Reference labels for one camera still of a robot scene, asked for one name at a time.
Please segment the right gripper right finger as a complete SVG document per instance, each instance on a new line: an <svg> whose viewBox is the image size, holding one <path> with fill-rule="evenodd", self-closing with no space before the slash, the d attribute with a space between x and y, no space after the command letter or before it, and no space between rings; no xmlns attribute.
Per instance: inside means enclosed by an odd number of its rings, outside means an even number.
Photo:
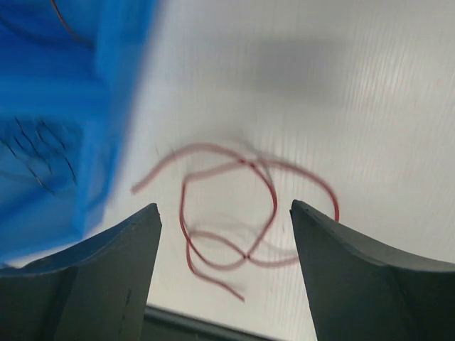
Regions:
<svg viewBox="0 0 455 341"><path fill-rule="evenodd" d="M305 202L290 210L319 340L453 340L454 265L379 242Z"/></svg>

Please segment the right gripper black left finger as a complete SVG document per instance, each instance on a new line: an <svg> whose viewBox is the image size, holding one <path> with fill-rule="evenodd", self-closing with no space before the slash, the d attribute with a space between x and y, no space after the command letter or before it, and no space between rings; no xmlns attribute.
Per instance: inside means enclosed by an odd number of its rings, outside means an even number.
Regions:
<svg viewBox="0 0 455 341"><path fill-rule="evenodd" d="M63 251L1 270L2 340L138 340L161 236L150 204Z"/></svg>

